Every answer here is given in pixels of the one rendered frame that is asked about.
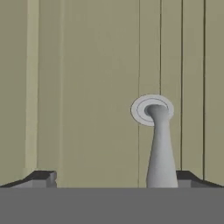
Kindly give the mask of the grey knob with white rosette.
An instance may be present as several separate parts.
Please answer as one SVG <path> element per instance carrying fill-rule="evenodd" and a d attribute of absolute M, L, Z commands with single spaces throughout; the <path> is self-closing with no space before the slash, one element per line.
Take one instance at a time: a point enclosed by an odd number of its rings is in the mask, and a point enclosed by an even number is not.
<path fill-rule="evenodd" d="M 154 128 L 146 186 L 178 188 L 170 130 L 174 115 L 172 102 L 160 94 L 145 94 L 134 100 L 130 113 L 139 124 Z"/>

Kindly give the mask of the narrow olive cabinet panel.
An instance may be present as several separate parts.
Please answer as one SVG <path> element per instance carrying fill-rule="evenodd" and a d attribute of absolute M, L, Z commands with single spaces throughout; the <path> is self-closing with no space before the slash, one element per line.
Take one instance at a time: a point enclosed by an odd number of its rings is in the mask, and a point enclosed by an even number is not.
<path fill-rule="evenodd" d="M 224 186 L 224 0 L 206 0 L 206 179 Z"/>
<path fill-rule="evenodd" d="M 183 169 L 203 177 L 203 0 L 183 2 Z"/>

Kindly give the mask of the olive drawer front with knob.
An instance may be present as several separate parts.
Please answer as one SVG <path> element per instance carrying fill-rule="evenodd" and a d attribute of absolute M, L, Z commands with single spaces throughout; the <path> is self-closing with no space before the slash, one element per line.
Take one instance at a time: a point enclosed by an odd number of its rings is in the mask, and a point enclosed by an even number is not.
<path fill-rule="evenodd" d="M 162 95 L 174 106 L 171 143 L 180 168 L 181 0 L 140 0 L 140 95 Z"/>

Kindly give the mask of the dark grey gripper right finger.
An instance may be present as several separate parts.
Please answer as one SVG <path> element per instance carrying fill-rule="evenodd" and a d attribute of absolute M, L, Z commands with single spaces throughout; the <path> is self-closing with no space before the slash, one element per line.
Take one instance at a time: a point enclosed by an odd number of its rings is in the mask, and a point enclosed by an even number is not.
<path fill-rule="evenodd" d="M 176 171 L 176 173 L 179 188 L 222 188 L 222 185 L 200 179 L 190 171 Z"/>

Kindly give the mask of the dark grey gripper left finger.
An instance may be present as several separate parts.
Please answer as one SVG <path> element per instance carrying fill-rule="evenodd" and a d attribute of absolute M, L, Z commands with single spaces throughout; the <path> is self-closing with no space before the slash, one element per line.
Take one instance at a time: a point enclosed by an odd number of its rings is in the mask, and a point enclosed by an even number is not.
<path fill-rule="evenodd" d="M 56 171 L 33 171 L 23 179 L 0 185 L 0 188 L 56 188 Z"/>

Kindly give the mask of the wide olive cabinet door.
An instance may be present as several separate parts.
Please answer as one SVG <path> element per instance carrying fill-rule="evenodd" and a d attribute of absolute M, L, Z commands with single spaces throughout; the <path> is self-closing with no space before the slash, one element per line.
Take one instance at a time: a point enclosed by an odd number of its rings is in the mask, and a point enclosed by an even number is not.
<path fill-rule="evenodd" d="M 138 0 L 0 0 L 0 185 L 135 187 Z"/>

